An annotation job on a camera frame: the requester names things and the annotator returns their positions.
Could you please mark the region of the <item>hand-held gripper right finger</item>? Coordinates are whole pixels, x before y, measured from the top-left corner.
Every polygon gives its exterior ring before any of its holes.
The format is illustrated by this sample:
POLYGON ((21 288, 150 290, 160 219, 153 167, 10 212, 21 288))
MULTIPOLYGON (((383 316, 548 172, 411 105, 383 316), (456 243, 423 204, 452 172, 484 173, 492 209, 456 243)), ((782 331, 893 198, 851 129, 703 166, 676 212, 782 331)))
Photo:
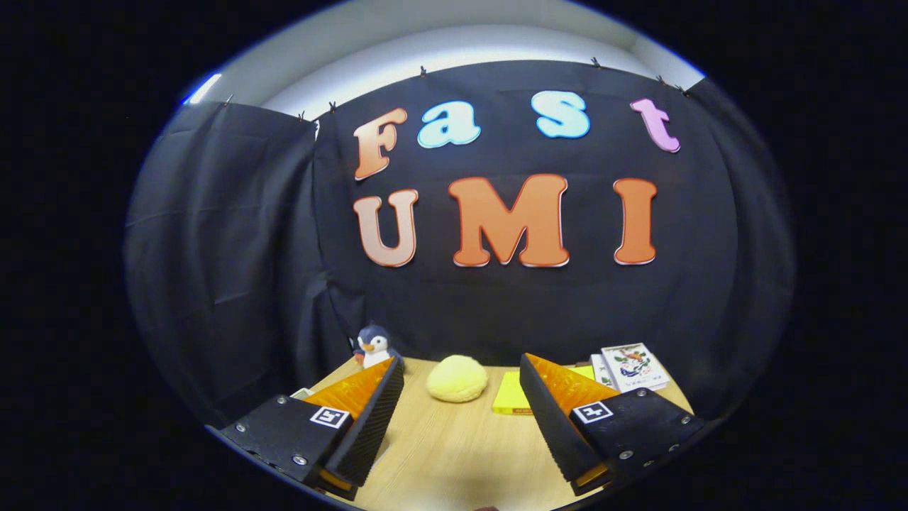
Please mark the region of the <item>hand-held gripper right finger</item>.
POLYGON ((707 429, 706 420, 648 388, 617 392, 532 353, 520 359, 519 382, 577 497, 635 482, 707 429))

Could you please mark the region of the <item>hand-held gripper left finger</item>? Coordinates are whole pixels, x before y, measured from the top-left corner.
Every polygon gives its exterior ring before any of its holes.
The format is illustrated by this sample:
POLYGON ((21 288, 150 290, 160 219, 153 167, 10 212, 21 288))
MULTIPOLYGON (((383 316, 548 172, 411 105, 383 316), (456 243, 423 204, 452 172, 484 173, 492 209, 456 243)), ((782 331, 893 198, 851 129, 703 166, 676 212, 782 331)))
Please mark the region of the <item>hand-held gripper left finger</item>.
POLYGON ((402 359, 390 357, 311 397, 276 395, 221 428, 220 440, 289 484, 353 500, 403 388, 402 359))

